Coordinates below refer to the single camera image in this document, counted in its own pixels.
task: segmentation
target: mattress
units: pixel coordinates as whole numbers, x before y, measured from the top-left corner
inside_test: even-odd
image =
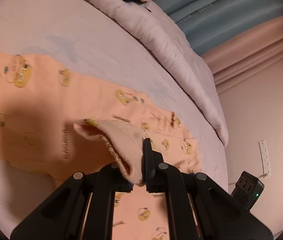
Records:
[[[0,50],[49,54],[76,72],[146,93],[186,124],[203,171],[228,190],[224,146],[194,102],[139,41],[86,1],[0,0]],[[49,178],[0,160],[0,229],[9,236],[52,191]]]

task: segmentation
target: wall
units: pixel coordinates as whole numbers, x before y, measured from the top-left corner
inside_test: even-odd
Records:
[[[276,234],[283,230],[283,58],[220,94],[230,140],[229,183],[243,170],[263,174],[258,142],[265,139],[271,176],[251,212]]]

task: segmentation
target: pink curtain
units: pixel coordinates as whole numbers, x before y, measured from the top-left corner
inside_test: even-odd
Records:
[[[257,25],[201,56],[220,94],[283,57],[283,16]]]

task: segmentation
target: white power outlet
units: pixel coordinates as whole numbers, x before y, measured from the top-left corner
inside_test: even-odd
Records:
[[[265,140],[258,142],[259,144],[259,149],[261,151],[262,155],[262,163],[263,163],[263,174],[267,174],[267,176],[271,175],[271,165],[269,162],[269,156],[268,156],[268,151],[266,147],[266,142]]]

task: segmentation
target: silver screw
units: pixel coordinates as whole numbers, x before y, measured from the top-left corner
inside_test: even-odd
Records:
[[[161,170],[166,170],[168,168],[168,164],[167,163],[160,163],[160,164],[158,164],[158,168],[160,168]]]
[[[113,162],[113,163],[111,164],[111,167],[112,167],[113,169],[117,169],[117,168],[118,168],[118,163],[117,163],[117,162]]]
[[[205,179],[207,179],[207,175],[206,174],[204,174],[204,173],[197,173],[196,174],[196,177],[197,177],[197,179],[199,179],[199,180],[205,180]]]
[[[81,179],[82,177],[83,177],[83,173],[79,171],[73,174],[74,179]]]

